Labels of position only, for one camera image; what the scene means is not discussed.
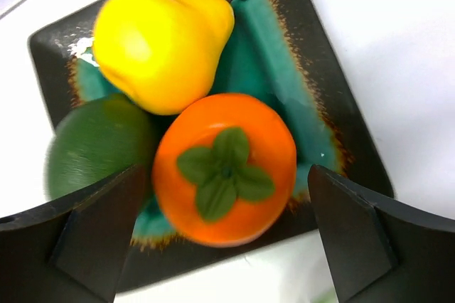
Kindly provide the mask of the yellow fake pear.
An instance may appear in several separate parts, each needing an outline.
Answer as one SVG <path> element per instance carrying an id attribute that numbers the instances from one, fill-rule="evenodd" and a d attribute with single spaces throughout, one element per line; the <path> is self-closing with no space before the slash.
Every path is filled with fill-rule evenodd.
<path id="1" fill-rule="evenodd" d="M 233 1 L 106 0 L 93 27 L 100 72 L 148 112 L 182 112 L 213 86 Z"/>

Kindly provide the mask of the green fake lime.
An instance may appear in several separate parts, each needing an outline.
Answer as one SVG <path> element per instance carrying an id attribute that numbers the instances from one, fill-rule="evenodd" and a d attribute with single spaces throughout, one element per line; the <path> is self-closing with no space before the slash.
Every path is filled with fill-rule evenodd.
<path id="1" fill-rule="evenodd" d="M 151 168 L 161 131 L 150 114 L 119 93 L 89 101 L 59 123 L 45 163 L 54 200 L 132 164 Z"/>

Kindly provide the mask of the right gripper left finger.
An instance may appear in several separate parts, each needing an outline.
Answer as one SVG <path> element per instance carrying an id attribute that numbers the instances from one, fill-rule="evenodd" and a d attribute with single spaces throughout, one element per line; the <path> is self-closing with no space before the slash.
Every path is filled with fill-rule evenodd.
<path id="1" fill-rule="evenodd" d="M 113 302 L 145 182 L 130 166 L 1 218 L 1 301 Z"/>

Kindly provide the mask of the orange fake persimmon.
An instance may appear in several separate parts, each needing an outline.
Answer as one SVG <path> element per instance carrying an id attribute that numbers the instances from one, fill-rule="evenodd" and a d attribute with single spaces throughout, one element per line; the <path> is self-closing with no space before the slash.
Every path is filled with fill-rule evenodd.
<path id="1" fill-rule="evenodd" d="M 296 182 L 296 145 L 281 117 L 240 93 L 211 95 L 166 131 L 152 171 L 159 207 L 186 238 L 231 247 L 263 234 Z"/>

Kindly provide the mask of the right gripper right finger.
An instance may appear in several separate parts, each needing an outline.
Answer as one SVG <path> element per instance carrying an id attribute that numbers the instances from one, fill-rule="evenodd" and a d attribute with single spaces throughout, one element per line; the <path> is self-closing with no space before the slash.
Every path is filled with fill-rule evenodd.
<path id="1" fill-rule="evenodd" d="M 308 184 L 339 302 L 454 301 L 454 220 L 322 166 Z"/>

